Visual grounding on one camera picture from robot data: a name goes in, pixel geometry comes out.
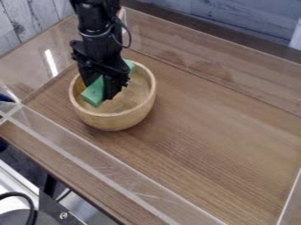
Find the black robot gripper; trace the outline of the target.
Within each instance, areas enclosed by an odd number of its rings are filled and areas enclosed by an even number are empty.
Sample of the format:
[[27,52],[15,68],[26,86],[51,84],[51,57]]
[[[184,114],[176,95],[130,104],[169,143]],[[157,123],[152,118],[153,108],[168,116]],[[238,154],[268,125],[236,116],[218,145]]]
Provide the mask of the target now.
[[[86,86],[90,86],[102,76],[102,65],[115,67],[122,60],[123,46],[122,30],[107,30],[102,33],[79,31],[82,40],[73,40],[73,59],[78,63],[81,76]],[[111,100],[129,85],[129,75],[103,76],[103,99]]]

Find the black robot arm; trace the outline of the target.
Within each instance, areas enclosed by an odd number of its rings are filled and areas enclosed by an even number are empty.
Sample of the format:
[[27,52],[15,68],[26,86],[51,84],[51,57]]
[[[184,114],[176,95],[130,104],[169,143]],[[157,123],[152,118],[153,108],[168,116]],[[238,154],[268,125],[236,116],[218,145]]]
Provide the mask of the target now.
[[85,88],[86,102],[99,106],[111,100],[129,85],[131,66],[122,59],[122,30],[129,30],[118,16],[121,0],[70,0],[78,16],[81,40],[73,40],[73,59],[77,61]]

